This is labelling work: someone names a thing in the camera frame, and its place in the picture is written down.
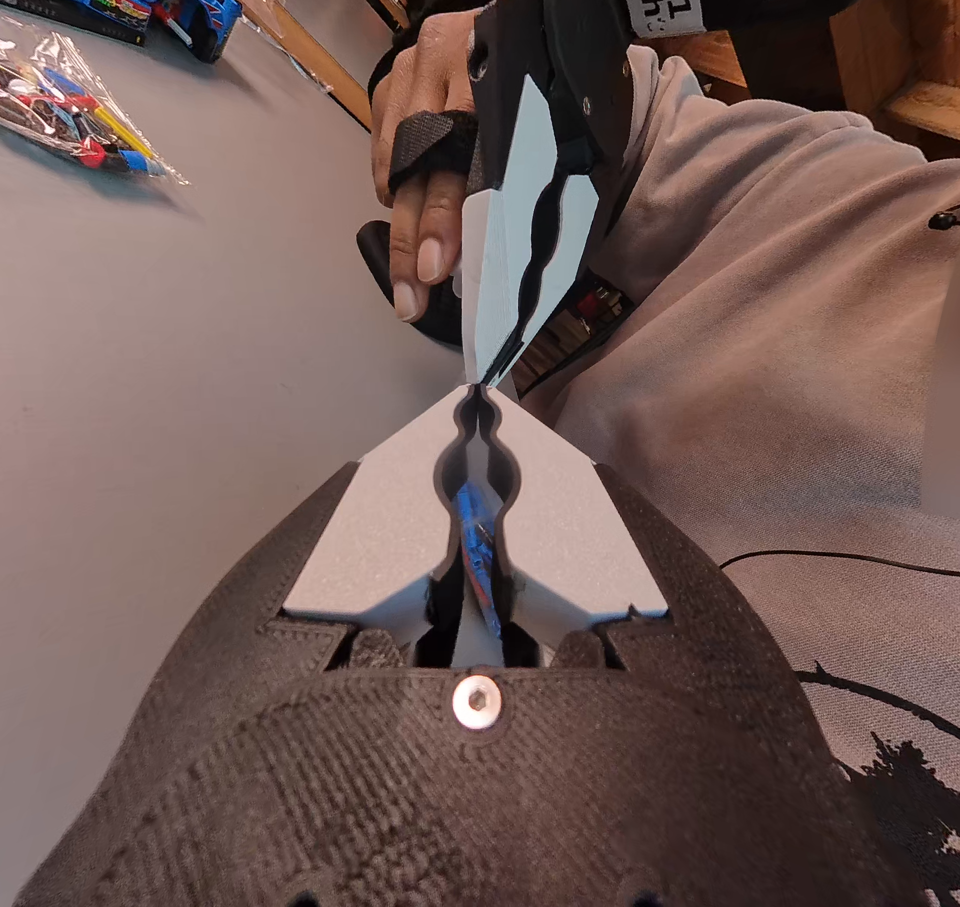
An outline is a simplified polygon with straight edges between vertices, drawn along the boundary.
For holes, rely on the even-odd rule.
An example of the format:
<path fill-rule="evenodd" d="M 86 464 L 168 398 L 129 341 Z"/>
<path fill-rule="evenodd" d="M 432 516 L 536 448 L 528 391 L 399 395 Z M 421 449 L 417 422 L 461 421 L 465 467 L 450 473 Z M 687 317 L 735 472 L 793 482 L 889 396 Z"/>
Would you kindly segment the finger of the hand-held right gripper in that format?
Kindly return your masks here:
<path fill-rule="evenodd" d="M 468 384 L 484 380 L 521 318 L 533 216 L 556 161 L 547 99 L 526 75 L 502 186 L 474 193 L 462 209 L 462 334 Z"/>
<path fill-rule="evenodd" d="M 557 172 L 528 225 L 511 226 L 501 268 L 484 264 L 494 300 L 480 302 L 480 383 L 494 387 L 556 313 L 580 271 L 598 194 L 582 173 Z"/>

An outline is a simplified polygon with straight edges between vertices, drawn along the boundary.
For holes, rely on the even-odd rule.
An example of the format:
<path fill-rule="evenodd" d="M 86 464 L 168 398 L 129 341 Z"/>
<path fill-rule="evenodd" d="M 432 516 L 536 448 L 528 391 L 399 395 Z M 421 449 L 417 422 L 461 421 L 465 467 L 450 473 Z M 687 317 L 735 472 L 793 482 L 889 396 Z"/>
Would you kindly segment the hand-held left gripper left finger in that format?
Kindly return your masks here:
<path fill-rule="evenodd" d="M 476 400 L 476 385 L 455 387 L 357 462 L 287 617 L 381 629 L 411 665 L 453 665 L 465 580 L 455 495 Z"/>

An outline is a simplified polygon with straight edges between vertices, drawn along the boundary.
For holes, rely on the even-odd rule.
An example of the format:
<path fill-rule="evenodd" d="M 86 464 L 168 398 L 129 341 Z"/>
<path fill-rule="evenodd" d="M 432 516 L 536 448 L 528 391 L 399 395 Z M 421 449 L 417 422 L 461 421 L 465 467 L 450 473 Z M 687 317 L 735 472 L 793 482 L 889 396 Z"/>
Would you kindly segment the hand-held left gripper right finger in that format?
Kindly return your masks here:
<path fill-rule="evenodd" d="M 669 606 L 597 464 L 495 388 L 480 387 L 493 521 L 491 601 L 507 666 L 542 666 L 574 632 Z"/>

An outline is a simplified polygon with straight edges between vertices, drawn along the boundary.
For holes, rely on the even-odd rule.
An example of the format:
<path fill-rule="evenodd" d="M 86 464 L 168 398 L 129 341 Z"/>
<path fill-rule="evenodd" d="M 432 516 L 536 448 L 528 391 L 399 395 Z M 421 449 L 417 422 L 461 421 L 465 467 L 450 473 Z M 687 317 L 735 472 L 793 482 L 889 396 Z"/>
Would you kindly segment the small clear bag of parts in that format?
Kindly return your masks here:
<path fill-rule="evenodd" d="M 486 485 L 466 480 L 454 504 L 460 523 L 464 571 L 489 633 L 501 639 L 501 622 L 494 600 L 495 533 L 498 495 Z"/>
<path fill-rule="evenodd" d="M 71 38 L 8 16 L 1 25 L 1 125 L 85 169 L 188 184 Z"/>

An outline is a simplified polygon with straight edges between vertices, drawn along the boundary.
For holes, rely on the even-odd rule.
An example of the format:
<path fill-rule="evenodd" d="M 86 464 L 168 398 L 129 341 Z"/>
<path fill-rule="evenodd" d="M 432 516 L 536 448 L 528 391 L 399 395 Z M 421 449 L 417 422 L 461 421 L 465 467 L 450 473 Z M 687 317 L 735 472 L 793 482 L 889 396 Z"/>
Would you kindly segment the person's right forearm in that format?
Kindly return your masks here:
<path fill-rule="evenodd" d="M 856 113 L 706 97 L 688 64 L 630 49 L 637 173 L 594 271 L 635 310 L 582 384 L 601 402 L 740 410 L 927 397 L 958 230 L 958 158 Z"/>

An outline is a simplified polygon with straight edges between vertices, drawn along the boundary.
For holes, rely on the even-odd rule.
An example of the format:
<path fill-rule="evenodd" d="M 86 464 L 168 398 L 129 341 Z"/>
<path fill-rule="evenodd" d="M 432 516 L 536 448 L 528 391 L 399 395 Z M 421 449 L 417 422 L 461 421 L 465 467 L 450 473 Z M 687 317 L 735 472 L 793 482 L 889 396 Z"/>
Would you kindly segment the person's right hand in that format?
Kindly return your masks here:
<path fill-rule="evenodd" d="M 421 112 L 474 112 L 468 53 L 475 13 L 429 17 L 410 49 L 400 52 L 376 86 L 370 108 L 370 165 L 380 205 L 391 209 L 389 272 L 394 312 L 412 324 L 426 312 L 434 286 L 442 284 L 462 248 L 467 176 L 438 170 L 388 188 L 397 129 Z"/>

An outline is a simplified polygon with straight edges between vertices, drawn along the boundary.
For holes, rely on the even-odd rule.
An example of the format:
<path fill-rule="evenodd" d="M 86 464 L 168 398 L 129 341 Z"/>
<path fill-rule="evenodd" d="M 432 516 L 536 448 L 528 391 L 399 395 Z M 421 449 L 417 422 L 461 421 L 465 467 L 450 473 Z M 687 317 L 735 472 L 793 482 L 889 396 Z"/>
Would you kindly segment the person's beige sweatshirt torso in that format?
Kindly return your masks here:
<path fill-rule="evenodd" d="M 638 308 L 526 401 L 726 569 L 935 905 L 958 905 L 958 521 L 921 480 L 956 246 L 669 269 L 611 241 L 598 272 Z"/>

